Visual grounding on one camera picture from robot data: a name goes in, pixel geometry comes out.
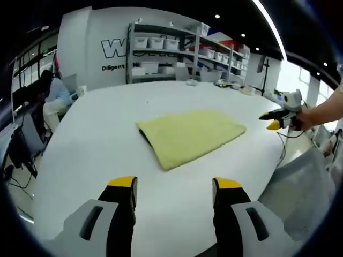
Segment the person's right hand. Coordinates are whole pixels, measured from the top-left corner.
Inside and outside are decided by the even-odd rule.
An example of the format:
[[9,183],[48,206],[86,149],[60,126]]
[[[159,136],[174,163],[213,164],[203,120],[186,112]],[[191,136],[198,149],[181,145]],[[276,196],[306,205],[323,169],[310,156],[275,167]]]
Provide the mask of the person's right hand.
[[317,117],[317,111],[315,108],[303,109],[295,116],[295,120],[292,122],[292,129],[295,131],[306,131],[313,126],[317,126],[320,120]]

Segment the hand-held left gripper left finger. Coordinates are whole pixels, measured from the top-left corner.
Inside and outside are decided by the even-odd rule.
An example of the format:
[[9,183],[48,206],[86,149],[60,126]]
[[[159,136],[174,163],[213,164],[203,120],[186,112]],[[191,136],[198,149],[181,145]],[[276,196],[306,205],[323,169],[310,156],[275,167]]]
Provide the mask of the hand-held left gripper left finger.
[[111,180],[97,199],[81,205],[44,247],[52,256],[131,256],[138,179]]

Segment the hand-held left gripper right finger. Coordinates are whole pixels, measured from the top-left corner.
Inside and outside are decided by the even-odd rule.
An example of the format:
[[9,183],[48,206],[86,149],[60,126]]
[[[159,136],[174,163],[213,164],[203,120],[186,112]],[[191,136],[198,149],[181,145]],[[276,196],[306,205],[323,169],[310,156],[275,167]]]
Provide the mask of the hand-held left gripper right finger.
[[215,177],[213,224],[218,256],[293,256],[297,242],[283,221],[259,201],[251,201],[242,185]]

